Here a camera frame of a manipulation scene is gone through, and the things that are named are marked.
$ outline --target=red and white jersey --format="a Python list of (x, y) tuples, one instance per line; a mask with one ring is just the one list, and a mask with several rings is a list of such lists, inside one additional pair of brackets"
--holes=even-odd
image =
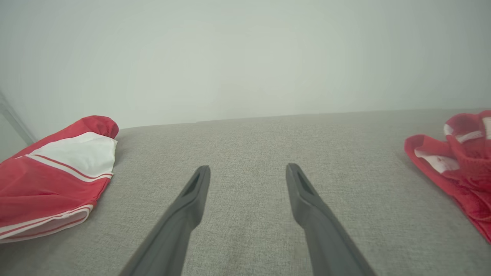
[(491, 243), (491, 110), (457, 114), (443, 131), (447, 141), (415, 135), (405, 151)]
[(0, 243), (84, 222), (113, 173), (118, 126), (90, 116), (0, 164)]

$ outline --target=red towel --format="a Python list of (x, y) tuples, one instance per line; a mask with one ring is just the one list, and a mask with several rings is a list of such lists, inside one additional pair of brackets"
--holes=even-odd
[(457, 114), (443, 130), (447, 141), (415, 135), (405, 151), (491, 243), (491, 110)]
[(0, 164), (0, 243), (84, 222), (113, 173), (118, 126), (90, 116)]

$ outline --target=red garment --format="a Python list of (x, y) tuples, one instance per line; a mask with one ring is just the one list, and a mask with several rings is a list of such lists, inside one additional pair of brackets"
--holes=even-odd
[(85, 221), (112, 177), (118, 126), (90, 116), (0, 164), (0, 243)]
[(405, 151), (491, 243), (491, 110), (457, 114), (444, 132), (447, 141), (409, 137)]

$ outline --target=textured gray fabric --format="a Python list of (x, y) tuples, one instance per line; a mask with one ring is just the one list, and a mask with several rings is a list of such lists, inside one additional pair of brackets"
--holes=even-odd
[(0, 275), (117, 275), (194, 170), (209, 165), (185, 276), (311, 275), (285, 166), (298, 163), (378, 275), (489, 275), (491, 246), (403, 151), (462, 110), (298, 115), (138, 127), (89, 219), (0, 245)]

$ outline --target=white backdrop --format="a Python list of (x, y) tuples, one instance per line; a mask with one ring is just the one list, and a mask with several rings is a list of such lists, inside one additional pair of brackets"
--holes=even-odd
[(37, 138), (491, 106), (489, 0), (0, 0), (0, 91)]

